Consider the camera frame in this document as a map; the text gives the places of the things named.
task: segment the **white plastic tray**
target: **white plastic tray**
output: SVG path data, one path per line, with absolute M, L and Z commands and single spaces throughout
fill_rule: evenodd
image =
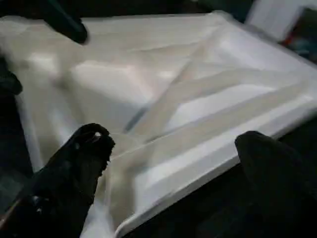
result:
M 41 22 L 0 22 L 34 170 L 83 123 L 117 143 L 82 237 L 124 235 L 237 164 L 238 134 L 281 136 L 316 110 L 315 66 L 226 14 L 85 24 L 82 47 Z

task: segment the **plastic tray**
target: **plastic tray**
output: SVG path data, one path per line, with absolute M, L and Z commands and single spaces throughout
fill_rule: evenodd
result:
M 238 134 L 281 136 L 316 110 L 316 67 L 224 13 L 84 22 L 84 47 L 0 24 L 34 170 L 83 123 L 118 145 L 82 237 L 121 237 L 237 164 Z

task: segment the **black object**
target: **black object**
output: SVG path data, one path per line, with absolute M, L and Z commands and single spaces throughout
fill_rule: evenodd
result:
M 0 0 L 0 17 L 23 16 L 21 13 L 28 9 L 36 12 L 52 29 L 74 42 L 87 42 L 88 33 L 81 19 L 70 9 L 66 9 L 59 0 Z
M 113 147 L 100 125 L 78 129 L 20 192 L 0 223 L 0 237 L 78 238 Z
M 256 131 L 238 136 L 235 144 L 264 218 L 264 234 L 309 235 L 317 212 L 314 164 L 293 148 Z
M 18 95 L 22 92 L 22 85 L 14 73 L 9 71 L 4 56 L 0 55 L 0 97 Z

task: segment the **white surface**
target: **white surface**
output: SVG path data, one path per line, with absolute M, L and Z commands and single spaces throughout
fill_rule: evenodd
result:
M 82 237 L 125 234 L 238 163 L 237 135 L 280 136 L 316 109 L 315 66 L 227 15 L 85 23 L 84 47 L 40 22 L 0 25 L 34 169 L 84 123 L 117 143 Z
M 317 0 L 258 0 L 250 11 L 247 24 L 282 41 L 293 29 L 304 7 L 316 9 Z

